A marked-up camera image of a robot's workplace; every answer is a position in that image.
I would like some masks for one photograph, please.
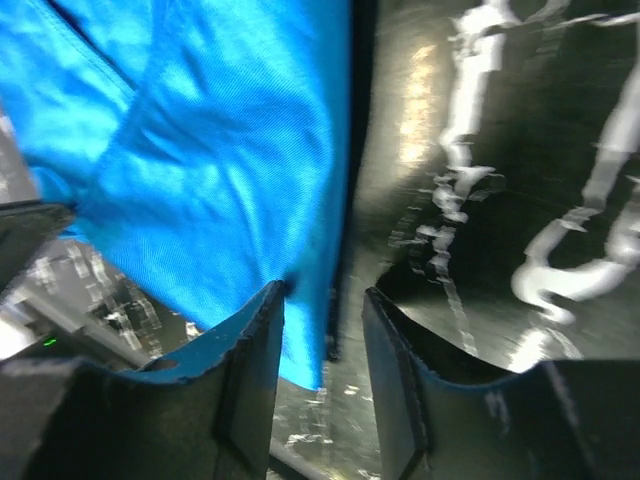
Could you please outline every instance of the blue fabric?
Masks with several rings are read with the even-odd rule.
[[[0,0],[0,98],[70,233],[210,328],[292,287],[281,375],[321,385],[347,172],[345,0]]]

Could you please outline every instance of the stitching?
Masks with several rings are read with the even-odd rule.
[[[37,13],[49,21],[49,25],[53,27],[74,50],[91,65],[96,67],[128,100],[133,97],[134,91],[131,86],[109,68],[107,62],[97,52],[90,48],[83,40],[79,39],[77,34],[73,32],[69,25],[67,25],[56,12],[51,10],[49,6],[45,6],[41,1],[29,0],[29,3]]]
[[[186,10],[179,2],[172,0],[167,0],[166,2],[161,0],[156,4],[156,7],[164,9],[164,25],[154,25],[153,27],[154,30],[157,31],[155,31],[153,35],[154,39],[149,53],[149,62],[140,81],[137,96],[134,98],[124,120],[111,138],[106,150],[96,161],[93,174],[87,182],[83,198],[80,198],[78,201],[76,209],[78,216],[84,216],[84,214],[91,210],[98,202],[98,195],[91,195],[90,193],[95,190],[102,172],[110,165],[111,162],[109,160],[117,155],[117,151],[123,144],[129,143],[134,135],[138,133],[140,117],[145,112],[152,98],[151,90],[154,86],[153,82],[156,80],[157,74],[166,66],[168,59],[171,57],[171,51],[179,45],[178,42],[185,27],[184,16]],[[172,32],[168,24],[176,24],[177,28],[175,31]]]

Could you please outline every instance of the blue cloth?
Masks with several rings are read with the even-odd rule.
[[[0,98],[70,234],[203,328],[288,281],[280,372],[309,389],[346,188],[348,5],[0,0]]]

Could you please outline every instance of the seam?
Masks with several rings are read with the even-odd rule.
[[[34,9],[40,14],[48,23],[58,32],[67,43],[73,47],[85,60],[93,65],[97,70],[104,75],[104,77],[112,83],[121,93],[123,93],[128,100],[133,97],[134,90],[123,78],[115,73],[110,67],[108,62],[102,58],[98,52],[89,47],[87,43],[80,39],[73,29],[53,10],[50,6],[45,5],[38,0],[29,0],[29,3],[33,5]]]
[[[117,150],[124,144],[131,142],[138,133],[139,120],[151,101],[151,90],[158,73],[167,65],[171,54],[178,47],[185,27],[184,14],[186,10],[175,0],[160,0],[156,8],[164,8],[164,25],[154,25],[154,34],[149,62],[139,83],[136,95],[129,110],[125,114],[120,126],[111,137],[106,150],[100,155],[93,169],[93,174],[87,182],[82,198],[78,199],[76,213],[78,216],[86,216],[97,203],[97,195],[92,193],[96,189],[98,179],[102,172],[111,164],[111,159],[117,154]]]

